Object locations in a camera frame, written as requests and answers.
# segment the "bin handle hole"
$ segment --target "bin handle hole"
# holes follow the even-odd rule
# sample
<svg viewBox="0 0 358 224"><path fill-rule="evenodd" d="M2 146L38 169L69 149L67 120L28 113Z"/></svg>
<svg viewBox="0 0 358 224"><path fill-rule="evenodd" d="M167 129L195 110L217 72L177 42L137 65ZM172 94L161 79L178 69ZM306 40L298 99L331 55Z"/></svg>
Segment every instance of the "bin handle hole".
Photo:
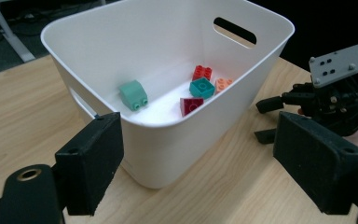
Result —
<svg viewBox="0 0 358 224"><path fill-rule="evenodd" d="M213 28L220 35L232 39L248 49L254 48L257 42L255 34L220 17L214 19Z"/></svg>

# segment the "wooden table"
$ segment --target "wooden table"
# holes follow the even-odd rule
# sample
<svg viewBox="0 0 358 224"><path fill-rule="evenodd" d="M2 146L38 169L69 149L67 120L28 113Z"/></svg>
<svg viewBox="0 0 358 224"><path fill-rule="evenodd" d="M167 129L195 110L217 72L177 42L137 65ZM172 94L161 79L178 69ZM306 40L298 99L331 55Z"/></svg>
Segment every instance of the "wooden table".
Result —
<svg viewBox="0 0 358 224"><path fill-rule="evenodd" d="M310 73L279 59L255 101L310 81ZM287 106L286 111L295 111ZM73 223L355 223L322 214L261 145L254 132L276 127L278 112L251 105L238 123L176 182L146 189L119 168L94 217ZM0 73L0 197L6 178L32 164L55 163L54 153L85 124L50 56Z"/></svg>

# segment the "lego brick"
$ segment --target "lego brick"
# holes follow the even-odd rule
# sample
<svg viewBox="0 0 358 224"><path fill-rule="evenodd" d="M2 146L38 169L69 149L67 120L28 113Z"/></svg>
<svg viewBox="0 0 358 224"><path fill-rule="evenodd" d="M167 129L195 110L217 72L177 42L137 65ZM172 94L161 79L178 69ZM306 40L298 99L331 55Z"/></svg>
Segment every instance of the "lego brick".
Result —
<svg viewBox="0 0 358 224"><path fill-rule="evenodd" d="M206 79L211 80L212 69L210 67L202 67L201 65L197 65L194 69L193 79L197 80L202 77L206 77Z"/></svg>
<svg viewBox="0 0 358 224"><path fill-rule="evenodd" d="M191 111L197 109L200 105L203 105L202 97L195 98L181 98L180 99L180 108L182 111L182 116L186 116Z"/></svg>
<svg viewBox="0 0 358 224"><path fill-rule="evenodd" d="M147 94L137 80L123 84L118 88L120 89L121 101L130 110L136 111L141 106L147 105Z"/></svg>
<svg viewBox="0 0 358 224"><path fill-rule="evenodd" d="M215 93L219 93L220 91L227 88L232 83L232 79L226 79L226 78L218 78L215 83L214 87L216 88Z"/></svg>
<svg viewBox="0 0 358 224"><path fill-rule="evenodd" d="M213 96L214 85L206 77L202 77L190 83L190 92L194 97L208 99Z"/></svg>

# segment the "teal lego brick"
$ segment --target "teal lego brick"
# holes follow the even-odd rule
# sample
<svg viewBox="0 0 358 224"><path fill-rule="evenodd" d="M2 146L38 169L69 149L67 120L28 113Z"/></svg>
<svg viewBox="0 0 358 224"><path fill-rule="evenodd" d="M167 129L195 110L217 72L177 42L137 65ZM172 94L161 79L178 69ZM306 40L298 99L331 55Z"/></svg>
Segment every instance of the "teal lego brick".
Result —
<svg viewBox="0 0 358 224"><path fill-rule="evenodd" d="M121 101L130 110L136 111L141 106L147 105L147 94L137 80L125 83L118 88L120 89Z"/></svg>
<svg viewBox="0 0 358 224"><path fill-rule="evenodd" d="M202 77L190 83L190 92L194 97L208 99L214 94L214 85L206 77Z"/></svg>

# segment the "white plastic bin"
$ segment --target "white plastic bin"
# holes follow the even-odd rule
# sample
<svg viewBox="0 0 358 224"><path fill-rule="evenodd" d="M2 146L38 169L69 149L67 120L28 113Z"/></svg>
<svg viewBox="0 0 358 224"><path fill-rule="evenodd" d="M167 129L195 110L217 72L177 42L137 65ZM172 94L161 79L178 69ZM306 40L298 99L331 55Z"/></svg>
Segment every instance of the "white plastic bin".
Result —
<svg viewBox="0 0 358 224"><path fill-rule="evenodd" d="M217 32L222 18L251 32L251 48ZM286 18L243 0L125 0L54 21L44 46L86 122L119 111L122 166L141 185L176 180L246 111L294 32ZM196 65L234 82L182 117ZM138 80L148 105L130 111L118 87Z"/></svg>

